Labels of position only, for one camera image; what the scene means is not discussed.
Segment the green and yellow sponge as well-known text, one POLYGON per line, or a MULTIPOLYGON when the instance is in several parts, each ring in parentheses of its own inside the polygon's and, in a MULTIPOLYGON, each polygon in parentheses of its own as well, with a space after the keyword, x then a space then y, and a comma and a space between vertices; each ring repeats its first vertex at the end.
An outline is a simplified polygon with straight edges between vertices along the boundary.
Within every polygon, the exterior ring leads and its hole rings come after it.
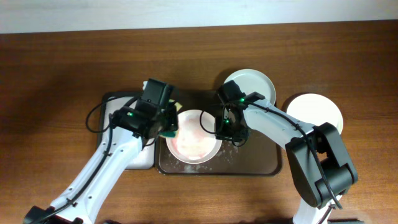
POLYGON ((178 112, 182 109, 182 105, 176 100, 169 100, 168 107, 167 126, 160 133, 162 138, 174 138, 178 132, 178 112))

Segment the pink stained plate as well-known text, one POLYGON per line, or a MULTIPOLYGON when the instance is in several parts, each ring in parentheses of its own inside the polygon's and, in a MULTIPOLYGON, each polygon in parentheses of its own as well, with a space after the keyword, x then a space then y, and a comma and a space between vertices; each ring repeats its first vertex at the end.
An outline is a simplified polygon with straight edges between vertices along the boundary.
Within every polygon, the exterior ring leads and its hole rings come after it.
POLYGON ((215 118, 203 112, 200 123, 201 110, 186 110, 178 114, 178 131, 174 138, 167 138, 169 151, 178 160, 187 164, 201 164, 214 157, 221 148, 222 141, 214 134, 215 118))

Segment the light green stained plate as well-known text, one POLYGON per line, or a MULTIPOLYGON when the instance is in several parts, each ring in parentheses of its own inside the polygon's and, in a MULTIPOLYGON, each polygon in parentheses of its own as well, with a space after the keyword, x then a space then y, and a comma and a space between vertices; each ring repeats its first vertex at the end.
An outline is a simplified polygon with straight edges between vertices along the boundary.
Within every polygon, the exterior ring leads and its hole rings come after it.
POLYGON ((270 101, 272 105, 276 103, 276 90, 270 78, 258 70, 241 69, 226 78, 224 83, 234 81, 240 90, 249 95, 252 92, 260 93, 270 101))

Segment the white stained plate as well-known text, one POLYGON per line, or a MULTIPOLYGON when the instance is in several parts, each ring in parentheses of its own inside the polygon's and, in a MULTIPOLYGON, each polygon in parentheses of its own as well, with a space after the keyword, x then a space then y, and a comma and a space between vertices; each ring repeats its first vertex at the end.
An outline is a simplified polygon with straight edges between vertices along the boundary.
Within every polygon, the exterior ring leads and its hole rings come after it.
POLYGON ((296 96, 287 105, 286 113, 298 120, 317 126, 330 123, 338 130, 339 134, 343 131, 343 115, 340 109, 323 95, 305 93, 296 96))

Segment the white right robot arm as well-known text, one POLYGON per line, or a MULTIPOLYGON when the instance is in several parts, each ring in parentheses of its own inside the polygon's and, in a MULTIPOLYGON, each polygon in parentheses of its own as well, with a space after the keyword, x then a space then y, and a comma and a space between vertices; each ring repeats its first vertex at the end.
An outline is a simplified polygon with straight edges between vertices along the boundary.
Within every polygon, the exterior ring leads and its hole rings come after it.
POLYGON ((302 200, 292 223, 328 223, 341 208, 340 198, 357 183, 358 172, 337 130, 300 121, 258 92, 245 94, 234 81, 216 91, 221 115, 215 118, 215 138, 243 146, 252 130, 259 131, 287 153, 295 188, 302 200))

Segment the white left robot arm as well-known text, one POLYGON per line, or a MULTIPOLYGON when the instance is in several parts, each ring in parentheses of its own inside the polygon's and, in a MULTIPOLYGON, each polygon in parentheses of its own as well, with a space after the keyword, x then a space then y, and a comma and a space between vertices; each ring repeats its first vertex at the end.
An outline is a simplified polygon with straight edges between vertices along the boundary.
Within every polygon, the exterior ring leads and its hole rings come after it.
POLYGON ((96 152, 76 179, 47 209, 33 206, 24 223, 94 223, 106 197, 129 163, 160 135, 178 129, 174 86, 149 79, 133 96, 108 115, 96 152))

